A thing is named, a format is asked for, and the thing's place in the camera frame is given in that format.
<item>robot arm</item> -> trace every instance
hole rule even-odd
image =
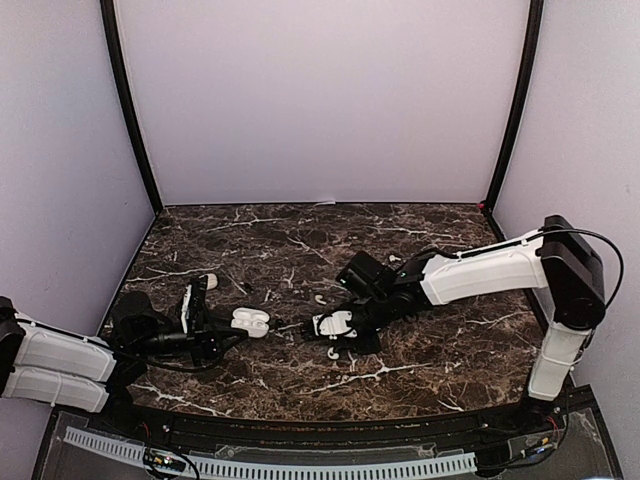
[[[210,278],[191,280],[176,308],[179,322],[153,310],[143,292],[130,292],[113,308],[114,333],[107,344],[35,321],[0,297],[0,394],[81,408],[103,409],[110,395],[122,393],[146,371],[143,355],[188,352],[196,369],[204,371],[222,361],[224,353],[248,339],[264,337],[269,315],[238,308],[233,319],[215,317],[206,307]]]
[[[533,366],[529,397],[553,401],[582,346],[605,314],[602,261],[560,216],[506,242],[455,255],[427,251],[397,270],[364,252],[338,275],[355,299],[303,327],[308,339],[329,338],[329,355],[380,350],[378,331],[394,320],[457,299],[522,288],[549,288],[555,314]]]

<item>marble tabletop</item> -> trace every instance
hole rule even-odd
[[[348,298],[334,278],[359,250],[397,266],[431,245],[457,251],[493,242],[473,205],[166,208],[120,294],[147,292],[169,312],[192,276],[215,273],[209,307],[223,316],[238,306],[265,310],[271,331],[228,352],[212,371],[150,368],[129,390],[140,405],[289,421],[407,418],[515,402],[542,340],[520,291],[395,322],[381,332],[377,355],[333,361],[326,344],[298,333],[301,322]],[[103,335],[109,331],[107,324]]]

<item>gray wall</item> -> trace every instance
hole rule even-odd
[[[527,0],[116,3],[165,203],[485,195]]]
[[[94,334],[149,226],[94,0],[0,2],[0,295]],[[2,478],[29,478],[49,407],[0,400]]]
[[[626,478],[640,478],[640,3],[546,2],[530,96],[497,208],[509,235],[561,213],[623,250],[627,278],[575,378],[591,383]],[[609,292],[615,257],[604,254]]]

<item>black cable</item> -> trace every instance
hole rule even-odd
[[[156,367],[156,368],[160,368],[163,370],[169,370],[171,372],[180,372],[180,373],[202,373],[202,372],[208,372],[209,370],[213,370],[214,368],[218,367],[220,365],[220,362],[222,362],[223,360],[223,356],[221,356],[220,358],[218,358],[217,360],[215,360],[214,363],[211,363],[209,365],[205,365],[203,367],[178,367],[178,366],[174,366],[174,365],[168,365],[166,363],[162,363],[162,362],[155,362],[153,360],[149,360],[148,358],[145,357],[140,357],[138,355],[133,355],[131,353],[127,353],[127,352],[123,352],[121,350],[112,350],[108,345],[105,345],[101,342],[97,342],[89,337],[84,337],[82,335],[78,335],[76,333],[72,333],[72,332],[67,332],[65,330],[61,330],[59,328],[56,327],[52,327],[50,325],[46,325],[43,323],[39,323],[36,322],[35,320],[27,320],[25,318],[17,318],[16,321],[18,323],[25,323],[25,324],[35,324],[36,326],[40,327],[40,328],[44,328],[46,330],[51,330],[52,332],[56,332],[56,333],[60,333],[63,335],[67,335],[73,338],[77,338],[79,340],[85,341],[87,343],[90,343],[91,345],[95,345],[97,347],[100,348],[105,348],[109,351],[111,351],[113,353],[114,356],[120,356],[123,358],[128,358],[130,360],[135,360],[138,362],[142,362],[145,365],[149,365],[151,367]],[[231,342],[229,344],[229,346],[227,347],[227,349],[234,347],[235,345],[237,345],[238,343],[240,343],[243,340],[243,338],[239,338],[234,340],[233,342]]]
[[[167,363],[155,362],[153,360],[149,360],[145,357],[140,357],[138,355],[133,355],[131,353],[122,352],[120,350],[112,350],[114,357],[123,357],[128,358],[130,360],[135,360],[138,362],[142,362],[145,365],[149,365],[151,367],[160,368],[162,370],[169,370],[170,372],[179,372],[179,373],[202,373],[208,372],[209,370],[213,370],[214,368],[220,365],[222,358],[217,359],[215,362],[205,365],[203,367],[178,367],[175,365],[169,365]]]
[[[527,456],[526,454],[524,454],[524,452],[526,450],[523,450],[521,452],[518,453],[518,455],[511,457],[509,460],[496,464],[496,465],[478,465],[478,470],[479,471],[483,471],[483,470],[500,470],[500,469],[505,469],[505,470],[515,470],[518,468],[526,468],[526,467],[533,467],[536,465],[540,465],[542,462],[547,461],[557,450],[560,449],[560,446],[562,445],[562,443],[564,442],[565,438],[567,438],[567,433],[569,432],[569,416],[570,416],[570,412],[569,412],[569,390],[565,390],[565,412],[567,414],[567,418],[565,420],[565,426],[564,426],[564,431],[562,432],[562,437],[560,437],[560,439],[558,440],[558,443],[555,445],[554,448],[551,448],[549,450],[549,453],[547,455],[545,455],[543,458],[541,458],[540,460],[536,461],[536,462],[532,462],[532,463],[523,463],[521,465],[513,465],[514,463],[520,461],[520,460],[526,460],[527,458],[531,457],[532,455]]]
[[[118,432],[123,437],[129,438],[129,439],[133,439],[130,434],[123,432],[122,430],[120,430],[115,425],[112,425],[111,423],[107,422],[106,420],[104,420],[102,418],[100,418],[99,420],[100,420],[100,422],[105,424],[107,427],[109,427],[109,428],[115,430],[116,432]],[[187,462],[187,464],[193,469],[194,475],[196,476],[195,477],[196,480],[200,480],[200,470],[198,470],[198,467],[193,462],[193,460],[191,460],[189,457],[187,457],[183,453],[178,452],[175,448],[172,448],[172,447],[169,447],[169,446],[166,446],[166,445],[160,445],[159,443],[156,443],[156,442],[152,441],[149,436],[147,436],[147,440],[146,441],[143,440],[142,443],[145,445],[145,449],[148,449],[150,447],[154,447],[154,448],[158,448],[160,450],[166,450],[166,451],[171,452],[174,455],[178,456],[179,458],[181,458],[182,460]]]
[[[422,257],[424,257],[426,255],[429,255],[431,253],[436,253],[436,254],[441,255],[441,256],[443,256],[445,258],[451,258],[451,259],[457,259],[458,258],[457,255],[455,255],[453,253],[445,252],[444,250],[442,250],[439,247],[429,247],[429,248],[426,248],[426,249],[422,250],[420,253],[414,255],[412,257],[412,259],[419,260],[420,258],[422,258]]]
[[[522,465],[513,465],[508,467],[509,470],[515,470],[517,468],[525,468],[525,467],[533,467],[535,465],[540,465],[542,462],[546,462],[555,452],[557,452],[560,449],[560,446],[562,445],[562,443],[564,442],[565,438],[567,438],[567,434],[569,433],[569,417],[571,416],[571,413],[569,412],[569,390],[565,390],[565,412],[567,414],[567,418],[565,420],[564,423],[564,432],[562,432],[562,437],[560,437],[560,440],[558,440],[558,444],[555,446],[555,448],[551,449],[549,454],[546,455],[545,457],[541,458],[540,460],[538,460],[537,462],[534,463],[525,463]]]

